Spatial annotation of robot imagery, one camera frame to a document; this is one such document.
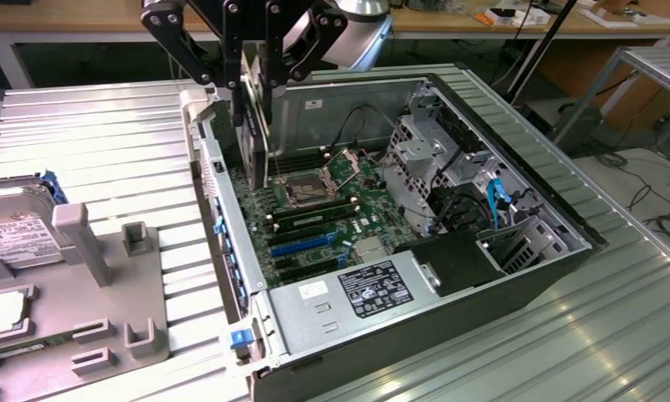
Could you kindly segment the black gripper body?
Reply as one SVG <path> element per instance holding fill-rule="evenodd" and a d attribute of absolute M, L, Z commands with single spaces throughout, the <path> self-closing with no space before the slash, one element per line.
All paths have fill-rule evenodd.
<path fill-rule="evenodd" d="M 236 35 L 244 41 L 264 41 L 268 28 L 284 36 L 310 9 L 312 1 L 188 0 L 190 8 L 220 39 Z"/>

